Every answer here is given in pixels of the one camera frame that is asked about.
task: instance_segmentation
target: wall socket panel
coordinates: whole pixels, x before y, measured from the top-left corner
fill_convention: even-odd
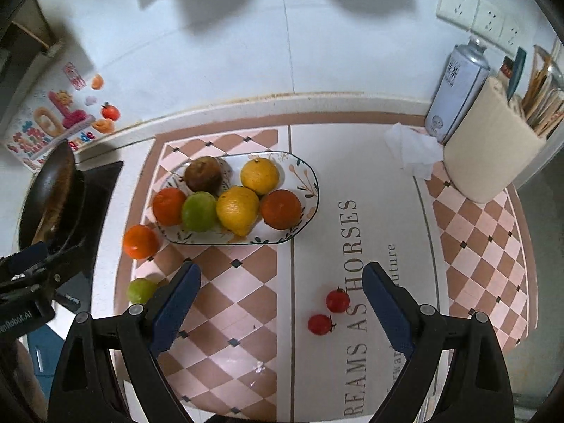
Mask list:
[[[441,19],[469,29],[477,8],[478,0],[439,0],[436,14]]]
[[[497,40],[497,45],[512,55],[517,54],[517,48],[520,46],[521,27],[515,18],[508,14],[503,21],[503,29]]]
[[[487,0],[480,0],[471,30],[486,38],[487,41],[497,43],[503,28],[505,15]]]
[[[521,27],[488,0],[439,0],[436,16],[471,30],[504,51],[515,55],[521,41]]]

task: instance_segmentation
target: cherry tomato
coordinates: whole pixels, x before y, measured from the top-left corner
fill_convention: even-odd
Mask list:
[[[119,113],[119,109],[117,109],[113,105],[110,105],[108,102],[102,105],[102,116],[105,117],[105,119],[117,121],[120,115],[121,114]]]
[[[307,322],[307,329],[317,336],[330,333],[336,324],[327,315],[314,315]]]
[[[182,223],[182,205],[186,194],[178,188],[164,188],[154,196],[153,214],[162,226],[176,226]]]
[[[137,224],[123,236],[123,251],[131,259],[147,259],[159,251],[159,240],[152,229]]]
[[[351,305],[351,299],[344,290],[337,288],[327,294],[325,303],[330,312],[342,313]]]

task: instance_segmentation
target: checkered tile pattern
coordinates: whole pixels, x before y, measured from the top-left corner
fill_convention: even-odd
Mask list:
[[[528,324],[526,264],[507,190],[474,203],[450,183],[442,162],[427,187],[441,230],[450,314],[487,313],[506,353],[525,338]]]
[[[168,142],[161,153],[144,223],[154,227],[151,200],[169,171],[187,158],[276,149],[276,129],[237,131]],[[134,262],[132,278],[170,281],[186,258],[202,270],[202,287],[171,349],[158,362],[178,398],[237,418],[276,421],[276,246],[164,243]]]

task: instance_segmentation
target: beige utensil holder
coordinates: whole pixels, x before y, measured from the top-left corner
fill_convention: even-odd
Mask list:
[[[445,168],[456,188],[477,203],[498,195],[545,144],[520,118],[516,100],[488,78],[445,146]]]

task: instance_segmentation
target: oval white plate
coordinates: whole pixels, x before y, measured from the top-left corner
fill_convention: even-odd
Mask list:
[[[182,226],[165,227],[157,223],[165,238],[173,243],[183,245],[257,245],[264,243],[283,243],[295,237],[315,216],[319,206],[319,184],[314,170],[302,159],[284,151],[266,151],[262,153],[234,154],[217,157],[222,170],[223,182],[219,194],[232,186],[241,186],[240,173],[250,159],[268,158],[276,164],[280,172],[280,182],[276,189],[292,191],[302,204],[300,222],[292,229],[277,231],[264,223],[261,217],[246,237],[238,237],[227,231],[221,224],[207,232],[189,232]],[[191,160],[176,167],[163,182],[161,189],[174,187],[182,190],[187,196],[192,194],[183,180],[186,167]]]

